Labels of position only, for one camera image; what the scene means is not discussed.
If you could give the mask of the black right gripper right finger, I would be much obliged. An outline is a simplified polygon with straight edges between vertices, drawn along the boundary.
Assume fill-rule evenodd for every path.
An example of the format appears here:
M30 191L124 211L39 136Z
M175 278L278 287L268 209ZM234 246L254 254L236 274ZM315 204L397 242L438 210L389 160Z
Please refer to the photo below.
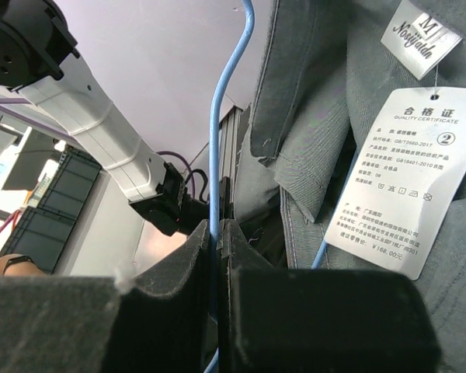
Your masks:
M405 276L273 267L225 220L217 244L223 372L435 372L441 348Z

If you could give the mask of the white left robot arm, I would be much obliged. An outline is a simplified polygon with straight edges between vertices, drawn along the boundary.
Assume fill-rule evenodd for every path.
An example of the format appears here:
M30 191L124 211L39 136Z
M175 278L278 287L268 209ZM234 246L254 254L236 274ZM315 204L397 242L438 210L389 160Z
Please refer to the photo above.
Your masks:
M209 207L104 92L53 1L0 1L0 86L50 115L161 233L189 235Z

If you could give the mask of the grey shirt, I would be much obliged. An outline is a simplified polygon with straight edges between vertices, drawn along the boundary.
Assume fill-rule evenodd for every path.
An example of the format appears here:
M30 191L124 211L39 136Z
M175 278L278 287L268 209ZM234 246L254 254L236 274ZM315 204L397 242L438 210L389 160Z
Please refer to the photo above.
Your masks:
M395 89L466 89L466 1L410 1L461 38L418 80L385 46L397 1L275 1L250 125L235 217L279 208L291 267L312 265L355 150ZM466 175L417 288L443 349L442 372L466 372Z

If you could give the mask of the light blue wire hanger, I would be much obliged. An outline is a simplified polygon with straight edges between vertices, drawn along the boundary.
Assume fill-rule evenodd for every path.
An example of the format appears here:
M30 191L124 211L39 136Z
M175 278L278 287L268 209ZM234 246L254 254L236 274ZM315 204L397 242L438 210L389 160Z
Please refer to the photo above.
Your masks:
M288 118L279 126L269 124L275 139L286 144L301 126L301 117L312 115L306 120L306 127L313 128L321 137L322 164L317 166L315 159L306 158L308 166L313 167L321 177L300 185L296 196L283 192L283 203L289 206L283 215L285 225L301 226L303 219L313 218L321 230L329 228L336 218L336 206L330 203L328 195L331 178L334 174L339 155L347 152L346 143L350 131L348 110L344 105L344 79L338 74L334 79L335 92L325 90L315 92L317 75L329 76L331 68L340 68L343 62L343 45L350 29L352 1L277 1L273 9L269 35L281 40L274 47L266 49L266 62L278 63L283 58L293 60L295 54L288 50L300 41L304 49L302 60L295 63L297 73L289 78L290 87L273 81L262 82L260 86L269 95L256 99L255 103L266 103L270 109L277 108L274 90L283 93L282 103L287 104ZM216 246L221 234L220 197L219 197L219 120L220 107L224 93L253 33L255 25L254 7L250 1L245 6L245 29L226 64L218 81L210 108L209 171L210 171L210 293L209 313L217 315L217 258Z

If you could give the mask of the person's forearm with watch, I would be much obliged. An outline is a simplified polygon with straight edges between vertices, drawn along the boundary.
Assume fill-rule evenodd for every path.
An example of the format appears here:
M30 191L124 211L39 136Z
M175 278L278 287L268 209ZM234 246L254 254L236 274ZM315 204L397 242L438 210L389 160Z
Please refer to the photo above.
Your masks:
M45 276L29 256L8 254L0 257L0 276Z

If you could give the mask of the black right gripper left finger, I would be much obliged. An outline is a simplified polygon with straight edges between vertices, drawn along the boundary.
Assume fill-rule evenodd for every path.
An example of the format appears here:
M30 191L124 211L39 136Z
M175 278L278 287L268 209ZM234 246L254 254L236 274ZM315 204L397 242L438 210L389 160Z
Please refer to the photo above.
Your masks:
M133 277L0 276L0 372L198 372L208 224Z

